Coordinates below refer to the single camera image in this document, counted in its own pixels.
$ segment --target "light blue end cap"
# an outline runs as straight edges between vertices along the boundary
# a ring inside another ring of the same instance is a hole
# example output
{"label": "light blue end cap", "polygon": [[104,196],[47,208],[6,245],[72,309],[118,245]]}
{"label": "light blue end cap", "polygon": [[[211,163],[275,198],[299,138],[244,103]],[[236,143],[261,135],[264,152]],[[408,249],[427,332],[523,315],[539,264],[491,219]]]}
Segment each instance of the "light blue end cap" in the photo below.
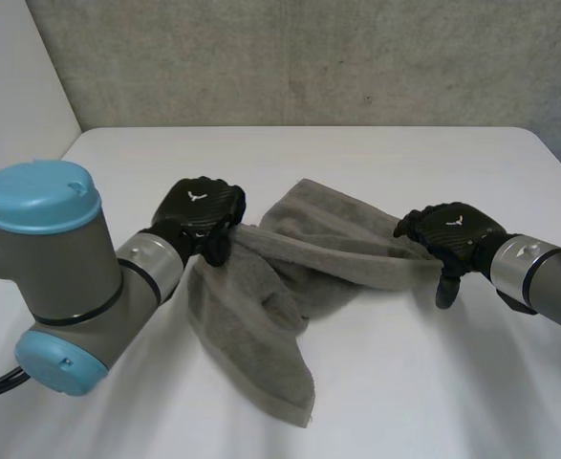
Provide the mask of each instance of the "light blue end cap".
{"label": "light blue end cap", "polygon": [[68,395],[91,392],[108,374],[108,368],[87,351],[47,333],[25,332],[14,355],[36,381]]}
{"label": "light blue end cap", "polygon": [[0,170],[0,229],[57,234],[91,222],[101,199],[87,170],[67,161],[34,161]]}

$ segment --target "black cable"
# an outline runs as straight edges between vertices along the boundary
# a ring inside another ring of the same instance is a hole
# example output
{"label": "black cable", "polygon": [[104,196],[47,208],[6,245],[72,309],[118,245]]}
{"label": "black cable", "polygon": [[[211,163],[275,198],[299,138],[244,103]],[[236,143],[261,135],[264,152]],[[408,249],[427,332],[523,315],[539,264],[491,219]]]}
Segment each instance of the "black cable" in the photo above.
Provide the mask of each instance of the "black cable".
{"label": "black cable", "polygon": [[25,373],[21,367],[17,367],[11,372],[0,377],[0,395],[14,389],[16,386],[21,385],[27,381],[30,376]]}
{"label": "black cable", "polygon": [[11,372],[7,373],[6,375],[0,376],[0,383],[2,381],[9,380],[10,378],[14,378],[15,376],[18,376],[19,373],[22,373],[22,372],[23,372],[23,370],[21,369],[21,367],[17,366],[15,369],[13,369]]}

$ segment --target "gray concrete wall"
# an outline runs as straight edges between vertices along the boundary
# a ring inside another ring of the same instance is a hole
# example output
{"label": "gray concrete wall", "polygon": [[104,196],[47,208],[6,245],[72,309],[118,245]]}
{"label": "gray concrete wall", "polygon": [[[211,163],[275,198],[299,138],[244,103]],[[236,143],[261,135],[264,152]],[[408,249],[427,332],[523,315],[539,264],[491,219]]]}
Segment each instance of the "gray concrete wall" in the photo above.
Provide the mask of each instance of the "gray concrete wall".
{"label": "gray concrete wall", "polygon": [[561,161],[561,0],[28,5],[83,129],[521,126]]}

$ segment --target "towel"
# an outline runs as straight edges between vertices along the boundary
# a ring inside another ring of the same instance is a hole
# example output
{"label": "towel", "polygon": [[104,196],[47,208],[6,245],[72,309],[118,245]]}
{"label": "towel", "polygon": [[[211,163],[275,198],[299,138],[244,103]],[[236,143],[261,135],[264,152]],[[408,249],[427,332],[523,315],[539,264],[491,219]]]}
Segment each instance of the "towel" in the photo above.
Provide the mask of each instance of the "towel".
{"label": "towel", "polygon": [[313,377],[296,341],[310,318],[336,311],[362,287],[400,291],[439,280],[439,261],[393,237],[398,220],[304,179],[259,227],[237,227],[223,267],[195,263],[189,321],[262,410],[296,426],[310,421]]}

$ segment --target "table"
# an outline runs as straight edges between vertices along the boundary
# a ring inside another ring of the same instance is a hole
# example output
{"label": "table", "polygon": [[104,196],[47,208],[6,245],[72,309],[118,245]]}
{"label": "table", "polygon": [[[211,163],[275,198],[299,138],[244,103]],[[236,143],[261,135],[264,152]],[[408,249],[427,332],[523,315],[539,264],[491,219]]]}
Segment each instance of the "table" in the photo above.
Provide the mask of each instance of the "table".
{"label": "table", "polygon": [[[307,177],[398,216],[465,201],[561,245],[561,165],[516,128],[96,129],[65,159],[93,175],[115,245],[201,175],[244,188],[249,224]],[[311,324],[301,429],[229,383],[185,321],[182,285],[89,396],[28,382],[0,397],[0,458],[561,458],[561,327],[512,312],[476,274],[448,311],[434,289],[365,292]],[[0,281],[0,374],[30,323]]]}

